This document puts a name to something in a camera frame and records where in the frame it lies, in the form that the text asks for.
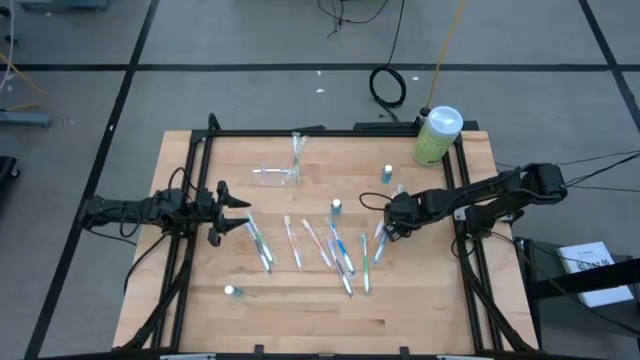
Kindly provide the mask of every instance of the wooden tabletop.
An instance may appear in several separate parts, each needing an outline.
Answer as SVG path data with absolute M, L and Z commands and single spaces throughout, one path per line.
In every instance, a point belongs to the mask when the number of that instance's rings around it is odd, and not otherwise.
M 184 166 L 189 136 L 184 131 L 165 133 L 151 192 L 166 188 L 173 170 Z M 465 132 L 463 139 L 471 181 L 494 176 L 487 133 Z M 364 293 L 359 234 L 368 234 L 373 256 L 377 242 L 371 239 L 382 214 L 365 209 L 358 195 L 364 191 L 391 195 L 399 183 L 409 193 L 446 188 L 442 165 L 415 163 L 414 143 L 414 138 L 310 138 L 300 158 L 302 184 L 265 187 L 258 185 L 251 171 L 288 166 L 291 138 L 215 138 L 208 187 L 215 189 L 218 180 L 225 180 L 233 196 L 252 203 L 250 210 L 277 264 L 272 274 L 265 273 L 244 228 L 230 232 L 214 248 L 203 225 L 198 232 L 180 351 L 248 353 L 254 345 L 263 344 L 268 353 L 397 354 L 401 346 L 408 346 L 412 354 L 472 353 L 462 275 L 450 252 L 454 238 L 450 218 L 388 245 L 381 263 L 370 266 L 372 292 Z M 393 165 L 391 185 L 380 181 L 386 164 Z M 306 218 L 321 239 L 326 239 L 325 218 L 334 198 L 343 203 L 337 226 L 356 267 L 352 298 L 336 271 L 323 263 L 300 223 Z M 242 216 L 246 209 L 241 210 L 227 210 L 226 215 Z M 302 272 L 296 268 L 284 228 L 285 214 L 291 215 L 300 241 Z M 495 230 L 511 235 L 503 224 Z M 158 237 L 158 228 L 145 226 L 136 258 Z M 535 346 L 513 246 L 498 237 L 484 244 L 495 302 L 523 339 Z M 156 305 L 168 248 L 166 241 L 131 277 L 114 345 L 131 338 Z M 241 287 L 244 295 L 225 295 L 225 285 Z M 483 340 L 491 348 L 486 313 L 477 303 L 485 320 Z M 173 315 L 172 308 L 163 345 L 169 342 Z

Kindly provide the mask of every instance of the concrete floor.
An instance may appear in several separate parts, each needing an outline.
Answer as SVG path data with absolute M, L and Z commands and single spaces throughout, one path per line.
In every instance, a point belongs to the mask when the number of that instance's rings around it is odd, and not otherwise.
M 364 19 L 381 1 L 351 0 L 346 17 Z M 150 0 L 112 0 L 104 13 L 18 11 L 18 64 L 129 62 Z M 619 64 L 640 64 L 640 2 L 590 0 Z M 407 0 L 394 62 L 434 63 L 456 10 L 455 1 Z M 400 2 L 390 1 L 366 25 L 333 21 L 315 0 L 161 0 L 141 64 L 381 63 L 393 41 Z M 8 52 L 6 44 L 0 51 Z M 452 64 L 606 64 L 577 0 L 468 1 L 447 54 Z M 0 357 L 24 355 L 49 288 L 124 72 L 32 71 L 47 91 L 49 129 L 0 128 L 0 154 L 17 156 L 23 177 L 0 217 Z M 396 111 L 408 121 L 424 105 L 432 72 L 404 71 L 408 95 Z M 141 71 L 133 78 L 97 192 L 136 198 L 149 192 L 162 133 L 205 126 L 215 112 L 225 129 L 326 125 L 349 129 L 380 121 L 368 91 L 368 70 Z M 640 96 L 640 73 L 624 73 Z M 18 78 L 0 105 L 32 101 Z M 393 97 L 389 79 L 378 81 Z M 324 93 L 316 93 L 318 88 Z M 640 132 L 610 71 L 446 71 L 435 104 L 449 104 L 489 131 L 496 161 L 569 161 L 640 148 Z M 587 173 L 611 160 L 563 169 Z M 638 187 L 640 162 L 589 182 Z M 531 208 L 516 234 L 557 244 L 605 241 L 610 251 L 640 256 L 635 221 L 640 195 L 572 191 L 554 207 Z M 107 351 L 122 304 L 122 281 L 133 248 L 83 233 L 41 355 Z M 552 353 L 638 359 L 635 339 L 543 321 Z

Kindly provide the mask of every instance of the small bottle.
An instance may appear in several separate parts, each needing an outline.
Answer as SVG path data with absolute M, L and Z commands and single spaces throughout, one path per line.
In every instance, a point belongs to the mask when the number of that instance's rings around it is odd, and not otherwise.
M 331 202 L 331 215 L 342 214 L 342 202 L 340 199 L 333 199 Z
M 224 287 L 224 293 L 233 297 L 239 297 L 242 296 L 244 292 L 237 286 L 227 285 Z
M 388 183 L 391 182 L 391 173 L 392 173 L 392 171 L 393 171 L 393 167 L 391 165 L 385 165 L 382 168 L 381 180 L 382 180 L 383 184 L 388 184 Z

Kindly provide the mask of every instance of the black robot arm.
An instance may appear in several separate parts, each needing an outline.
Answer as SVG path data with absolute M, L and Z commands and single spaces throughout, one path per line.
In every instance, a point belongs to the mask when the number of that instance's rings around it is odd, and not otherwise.
M 396 241 L 456 213 L 457 219 L 464 219 L 468 234 L 486 237 L 498 219 L 510 215 L 515 221 L 529 204 L 555 204 L 566 196 L 560 168 L 529 164 L 453 190 L 400 193 L 384 207 L 384 230 L 391 241 Z M 477 205 L 488 200 L 493 201 Z
M 139 201 L 108 200 L 94 196 L 85 201 L 80 212 L 80 225 L 85 229 L 108 223 L 150 224 L 162 228 L 163 232 L 186 234 L 193 224 L 211 223 L 208 239 L 211 245 L 220 245 L 220 234 L 249 221 L 245 218 L 227 219 L 223 207 L 242 208 L 250 203 L 229 195 L 224 181 L 218 182 L 218 198 L 204 188 L 193 201 L 183 201 L 180 189 L 157 191 L 153 196 Z

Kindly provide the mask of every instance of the green bottle with white cap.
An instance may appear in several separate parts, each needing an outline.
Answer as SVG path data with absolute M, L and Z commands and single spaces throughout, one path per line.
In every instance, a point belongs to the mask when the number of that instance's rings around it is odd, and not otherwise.
M 420 165 L 438 163 L 462 130 L 464 120 L 458 110 L 450 106 L 433 108 L 425 118 L 413 150 L 413 158 Z

